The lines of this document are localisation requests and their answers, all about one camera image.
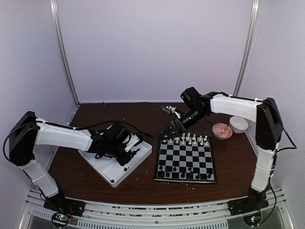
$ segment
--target white panel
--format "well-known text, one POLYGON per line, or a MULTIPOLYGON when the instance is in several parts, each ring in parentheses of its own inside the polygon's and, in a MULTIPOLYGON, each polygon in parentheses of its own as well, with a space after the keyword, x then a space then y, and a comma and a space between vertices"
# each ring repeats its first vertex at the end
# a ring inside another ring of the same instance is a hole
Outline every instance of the white panel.
POLYGON ((233 93, 251 0, 58 1, 81 102, 180 101, 233 93))
MULTIPOLYGON (((298 150, 282 151, 273 183, 283 187, 296 228, 304 228, 305 206, 305 1, 263 1, 244 97, 273 97, 298 150)), ((255 139, 255 125, 249 123, 255 139)), ((280 147, 290 146, 283 135, 280 147)))
MULTIPOLYGON (((48 0, 0 1, 0 143, 28 110, 65 123, 74 104, 48 0)), ((52 146, 35 149, 46 165, 52 146)), ((0 156, 0 228, 15 229, 30 183, 0 156)))

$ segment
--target brown tabletop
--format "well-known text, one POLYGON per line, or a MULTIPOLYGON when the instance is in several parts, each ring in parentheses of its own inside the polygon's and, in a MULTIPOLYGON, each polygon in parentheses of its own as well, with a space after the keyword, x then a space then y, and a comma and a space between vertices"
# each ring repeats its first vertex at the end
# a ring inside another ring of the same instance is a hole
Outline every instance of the brown tabletop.
MULTIPOLYGON (((217 184, 182 184, 155 182, 154 170, 159 134, 172 120, 159 111, 161 103, 82 104, 72 126, 84 127, 106 120, 121 120, 134 124, 154 136, 144 137, 152 145, 152 154, 118 187, 112 188, 98 175, 77 150, 59 148, 50 167, 50 174, 71 198, 124 204, 176 204, 205 202, 247 195, 254 176, 256 156, 245 134, 221 142, 212 137, 217 184)), ((183 111, 184 104, 171 104, 183 111)), ((229 116, 212 114, 212 123, 228 123, 229 116)), ((212 128, 200 131, 209 124, 202 120, 189 129, 197 135, 212 136, 212 128)))

